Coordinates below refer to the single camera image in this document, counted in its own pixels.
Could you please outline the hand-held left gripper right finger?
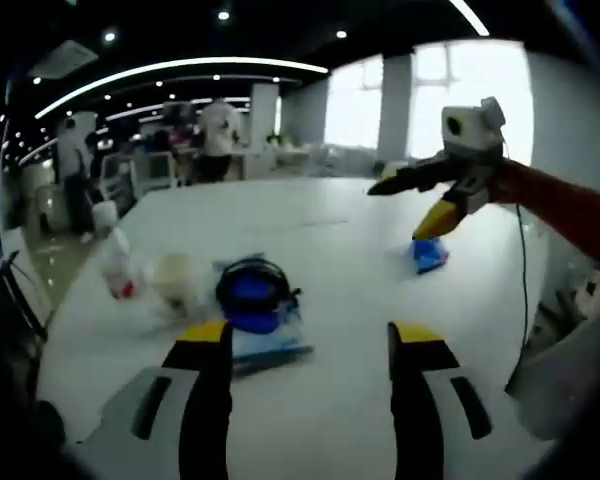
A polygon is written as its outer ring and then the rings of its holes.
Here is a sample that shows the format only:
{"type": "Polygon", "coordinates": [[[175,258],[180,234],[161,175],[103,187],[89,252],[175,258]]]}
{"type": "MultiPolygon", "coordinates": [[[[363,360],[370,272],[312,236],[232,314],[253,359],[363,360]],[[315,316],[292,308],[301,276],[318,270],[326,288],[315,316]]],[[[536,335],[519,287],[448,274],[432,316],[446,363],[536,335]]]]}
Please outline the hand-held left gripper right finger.
{"type": "Polygon", "coordinates": [[[388,325],[398,479],[523,479],[552,444],[514,400],[456,359],[425,327],[388,325]]]}

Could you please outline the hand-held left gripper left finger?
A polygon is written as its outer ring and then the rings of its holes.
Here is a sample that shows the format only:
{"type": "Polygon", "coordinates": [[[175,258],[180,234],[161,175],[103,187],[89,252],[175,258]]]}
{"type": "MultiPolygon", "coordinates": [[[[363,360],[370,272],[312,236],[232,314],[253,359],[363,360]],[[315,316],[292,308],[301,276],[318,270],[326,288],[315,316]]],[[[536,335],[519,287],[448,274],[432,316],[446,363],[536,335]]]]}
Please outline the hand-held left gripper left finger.
{"type": "Polygon", "coordinates": [[[225,320],[192,326],[122,387],[74,449],[90,477],[227,478],[232,336],[225,320]]]}

